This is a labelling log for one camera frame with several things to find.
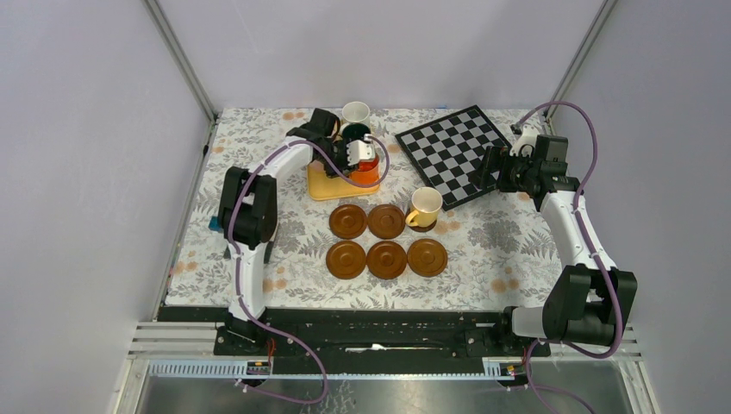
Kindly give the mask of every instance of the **white cup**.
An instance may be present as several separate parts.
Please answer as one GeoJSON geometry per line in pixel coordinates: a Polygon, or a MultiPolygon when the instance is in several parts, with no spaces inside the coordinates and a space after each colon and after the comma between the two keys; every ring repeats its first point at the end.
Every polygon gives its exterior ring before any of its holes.
{"type": "Polygon", "coordinates": [[[346,105],[343,106],[343,123],[341,131],[349,123],[362,123],[363,125],[366,125],[366,127],[370,128],[371,108],[368,108],[368,105],[365,103],[358,101],[346,103],[346,105]]]}

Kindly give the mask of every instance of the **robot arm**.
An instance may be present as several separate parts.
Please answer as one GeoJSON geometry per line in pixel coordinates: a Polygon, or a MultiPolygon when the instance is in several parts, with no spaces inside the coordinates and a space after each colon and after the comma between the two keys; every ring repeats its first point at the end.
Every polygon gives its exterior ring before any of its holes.
{"type": "MultiPolygon", "coordinates": [[[[502,192],[525,191],[551,229],[564,269],[543,306],[506,309],[509,335],[546,338],[554,341],[610,345],[615,339],[616,318],[609,288],[594,260],[574,214],[579,182],[566,177],[568,140],[538,135],[537,130],[521,136],[513,149],[491,147],[480,168],[471,176],[474,185],[484,188],[497,184],[502,192]],[[599,301],[588,301],[594,292],[599,301]]],[[[619,270],[597,239],[586,215],[584,196],[578,197],[591,244],[608,270],[622,310],[622,327],[637,290],[631,272],[619,270]]]]}
{"type": "MultiPolygon", "coordinates": [[[[234,219],[233,243],[236,246],[229,241],[228,251],[232,256],[241,252],[239,257],[232,257],[241,260],[230,261],[233,266],[241,262],[239,277],[236,278],[235,270],[232,272],[237,293],[228,309],[234,317],[248,320],[240,307],[240,297],[245,299],[243,302],[254,317],[260,317],[266,307],[262,282],[264,265],[269,261],[277,233],[277,182],[288,179],[312,161],[324,160],[322,154],[332,160],[334,166],[346,176],[357,170],[360,162],[375,159],[376,151],[368,134],[339,141],[330,138],[330,132],[338,123],[335,114],[315,109],[309,122],[288,132],[283,145],[266,158],[264,168],[253,178],[237,217],[232,215],[243,186],[250,178],[250,171],[255,171],[261,163],[252,165],[250,169],[234,166],[226,171],[218,222],[222,228],[228,229],[234,219]],[[293,145],[302,141],[309,144],[293,145]],[[314,147],[318,147],[322,154],[315,151],[314,147]]],[[[323,164],[329,177],[338,175],[329,163],[323,164]]]]}

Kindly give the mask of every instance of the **floral tablecloth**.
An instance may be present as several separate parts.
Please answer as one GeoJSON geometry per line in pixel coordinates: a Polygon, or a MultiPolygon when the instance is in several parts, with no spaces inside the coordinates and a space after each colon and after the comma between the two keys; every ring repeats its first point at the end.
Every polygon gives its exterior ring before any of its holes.
{"type": "MultiPolygon", "coordinates": [[[[268,306],[499,311],[508,305],[543,303],[561,266],[547,224],[524,193],[495,191],[447,213],[442,211],[437,226],[426,234],[405,229],[395,239],[404,249],[423,237],[434,238],[447,249],[449,264],[437,277],[423,278],[407,267],[400,277],[381,280],[366,268],[356,279],[339,280],[325,266],[325,253],[339,240],[328,227],[330,212],[340,204],[357,204],[366,213],[384,203],[404,207],[410,194],[424,184],[394,134],[450,111],[373,111],[373,133],[382,138],[391,158],[388,177],[376,194],[316,202],[307,193],[304,169],[279,183],[278,235],[265,268],[268,306]]],[[[509,125],[525,112],[485,111],[509,141],[514,140],[509,125]]],[[[171,270],[166,304],[228,306],[233,287],[232,266],[223,257],[227,243],[223,234],[208,229],[210,218],[218,212],[224,174],[231,166],[248,166],[263,159],[289,129],[306,122],[310,114],[306,109],[223,111],[171,270]]],[[[539,126],[537,119],[532,123],[539,126]]],[[[366,252],[379,241],[368,230],[354,240],[366,252]]]]}

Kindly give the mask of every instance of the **white wall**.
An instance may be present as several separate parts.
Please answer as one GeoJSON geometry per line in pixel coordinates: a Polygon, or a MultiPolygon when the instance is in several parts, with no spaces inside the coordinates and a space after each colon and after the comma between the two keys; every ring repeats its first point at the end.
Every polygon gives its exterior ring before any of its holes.
{"type": "Polygon", "coordinates": [[[550,98],[602,0],[163,0],[223,107],[525,108],[550,98]]]}
{"type": "MultiPolygon", "coordinates": [[[[591,221],[639,282],[632,314],[663,413],[728,412],[731,2],[619,2],[568,99],[597,124],[591,221]]],[[[575,174],[583,120],[561,110],[575,174]]]]}
{"type": "Polygon", "coordinates": [[[207,124],[142,2],[0,10],[0,412],[104,412],[207,124]]]}

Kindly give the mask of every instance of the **chessboard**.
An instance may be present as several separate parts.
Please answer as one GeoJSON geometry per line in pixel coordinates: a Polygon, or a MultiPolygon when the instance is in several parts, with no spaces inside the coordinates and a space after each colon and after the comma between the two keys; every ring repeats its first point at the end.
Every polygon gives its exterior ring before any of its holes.
{"type": "Polygon", "coordinates": [[[424,183],[444,198],[444,211],[495,190],[496,181],[479,190],[469,174],[487,147],[510,147],[477,105],[396,134],[396,139],[424,183]]]}

